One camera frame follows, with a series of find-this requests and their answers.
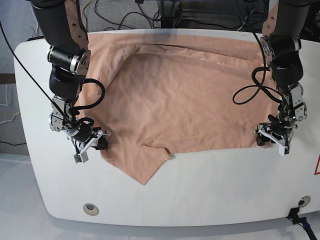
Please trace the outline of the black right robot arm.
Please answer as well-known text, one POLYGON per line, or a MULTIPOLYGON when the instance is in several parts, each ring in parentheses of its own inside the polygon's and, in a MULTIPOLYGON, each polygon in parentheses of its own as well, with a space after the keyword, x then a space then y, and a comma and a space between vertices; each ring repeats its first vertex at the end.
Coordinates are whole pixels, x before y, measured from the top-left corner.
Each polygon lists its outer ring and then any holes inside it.
POLYGON ((50 45, 47 60, 52 65, 49 88, 54 94, 50 128, 64 132, 75 148, 75 159, 83 162, 88 148, 106 150, 108 132, 94 127, 89 117, 78 118, 81 110, 99 105, 105 97, 105 88, 98 80, 87 78, 91 51, 87 30, 81 20, 77 0, 32 0, 31 7, 44 39, 50 45), (100 97, 89 105, 77 106, 84 84, 95 84, 100 97))

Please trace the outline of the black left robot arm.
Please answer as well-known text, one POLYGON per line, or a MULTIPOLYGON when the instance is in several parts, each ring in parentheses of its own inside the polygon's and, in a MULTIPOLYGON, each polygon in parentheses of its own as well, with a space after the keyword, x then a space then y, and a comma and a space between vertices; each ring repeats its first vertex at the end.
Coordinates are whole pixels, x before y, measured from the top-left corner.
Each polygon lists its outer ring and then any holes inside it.
POLYGON ((278 0, 269 9, 262 27, 260 44, 281 99, 278 114, 269 115, 269 123, 258 125, 256 141, 259 146, 267 142, 277 144, 282 156, 290 152, 297 122, 307 118, 304 89, 299 83, 304 74, 299 35, 311 4, 311 0, 278 0))

